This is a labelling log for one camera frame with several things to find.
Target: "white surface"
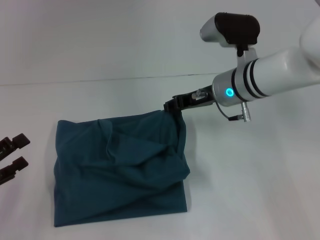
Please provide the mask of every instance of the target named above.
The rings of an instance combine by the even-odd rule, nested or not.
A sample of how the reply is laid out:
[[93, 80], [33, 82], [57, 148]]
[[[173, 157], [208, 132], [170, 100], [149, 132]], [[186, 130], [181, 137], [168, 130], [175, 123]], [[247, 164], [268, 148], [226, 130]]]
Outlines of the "white surface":
[[0, 85], [221, 73], [236, 51], [203, 42], [218, 12], [251, 14], [259, 57], [289, 46], [313, 0], [2, 0]]
[[[318, 240], [319, 86], [249, 103], [252, 122], [228, 122], [214, 106], [183, 112], [189, 212], [53, 227], [57, 121], [161, 109], [213, 75], [0, 87], [0, 133], [24, 133], [29, 166], [0, 186], [1, 240]], [[224, 108], [238, 114], [240, 107]]]

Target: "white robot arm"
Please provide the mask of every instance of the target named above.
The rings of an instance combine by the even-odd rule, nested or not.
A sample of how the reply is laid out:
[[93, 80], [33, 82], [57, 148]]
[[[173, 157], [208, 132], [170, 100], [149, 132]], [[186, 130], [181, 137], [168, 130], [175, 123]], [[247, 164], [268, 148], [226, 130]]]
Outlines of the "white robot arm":
[[205, 42], [237, 48], [237, 67], [217, 75], [212, 85], [166, 102], [168, 112], [202, 107], [216, 103], [229, 107], [240, 104], [242, 114], [230, 121], [251, 120], [247, 102], [274, 94], [320, 84], [320, 16], [300, 36], [299, 47], [258, 58], [250, 47], [257, 43], [258, 21], [250, 15], [218, 13], [200, 31]]

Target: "blue-green fabric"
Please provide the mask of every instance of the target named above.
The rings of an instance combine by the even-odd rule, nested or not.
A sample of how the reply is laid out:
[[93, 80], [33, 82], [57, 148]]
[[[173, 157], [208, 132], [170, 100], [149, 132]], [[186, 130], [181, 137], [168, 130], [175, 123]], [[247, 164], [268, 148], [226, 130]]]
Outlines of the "blue-green fabric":
[[187, 211], [181, 113], [58, 122], [54, 226]]

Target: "cloth fold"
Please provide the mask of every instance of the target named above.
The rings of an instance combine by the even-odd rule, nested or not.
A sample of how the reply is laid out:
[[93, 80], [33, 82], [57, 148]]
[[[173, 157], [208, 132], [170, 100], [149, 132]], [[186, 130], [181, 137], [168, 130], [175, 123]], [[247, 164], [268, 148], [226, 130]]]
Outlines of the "cloth fold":
[[187, 211], [182, 114], [58, 122], [54, 226]]

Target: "black stripe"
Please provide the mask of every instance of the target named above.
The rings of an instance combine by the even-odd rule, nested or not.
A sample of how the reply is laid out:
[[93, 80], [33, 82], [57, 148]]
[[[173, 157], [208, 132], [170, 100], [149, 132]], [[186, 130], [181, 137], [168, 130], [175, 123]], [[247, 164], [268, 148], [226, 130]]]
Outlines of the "black stripe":
[[247, 100], [245, 100], [242, 96], [240, 96], [237, 88], [236, 88], [236, 84], [235, 84], [235, 75], [236, 75], [236, 68], [233, 70], [232, 75], [231, 75], [231, 86], [232, 89], [234, 91], [234, 94], [238, 97], [238, 99], [240, 99], [242, 102], [248, 102]]
[[256, 84], [256, 81], [255, 81], [255, 77], [254, 77], [254, 66], [255, 66], [255, 63], [256, 61], [258, 60], [254, 60], [250, 66], [250, 80], [251, 80], [251, 83], [252, 83], [252, 86], [253, 88], [256, 90], [256, 92], [258, 94], [260, 94], [261, 96], [264, 96], [264, 97], [269, 97], [268, 95], [264, 94], [262, 91], [260, 91], [260, 89], [258, 88], [257, 84]]
[[247, 65], [245, 65], [244, 67], [244, 70], [243, 70], [243, 82], [244, 82], [244, 85], [245, 85], [245, 88], [246, 90], [248, 91], [248, 93], [250, 93], [250, 95], [256, 99], [262, 99], [262, 97], [256, 95], [250, 88], [249, 86], [249, 83], [248, 83], [248, 79], [247, 79], [247, 70], [248, 70], [248, 67], [249, 67], [249, 64], [251, 62], [248, 62]]

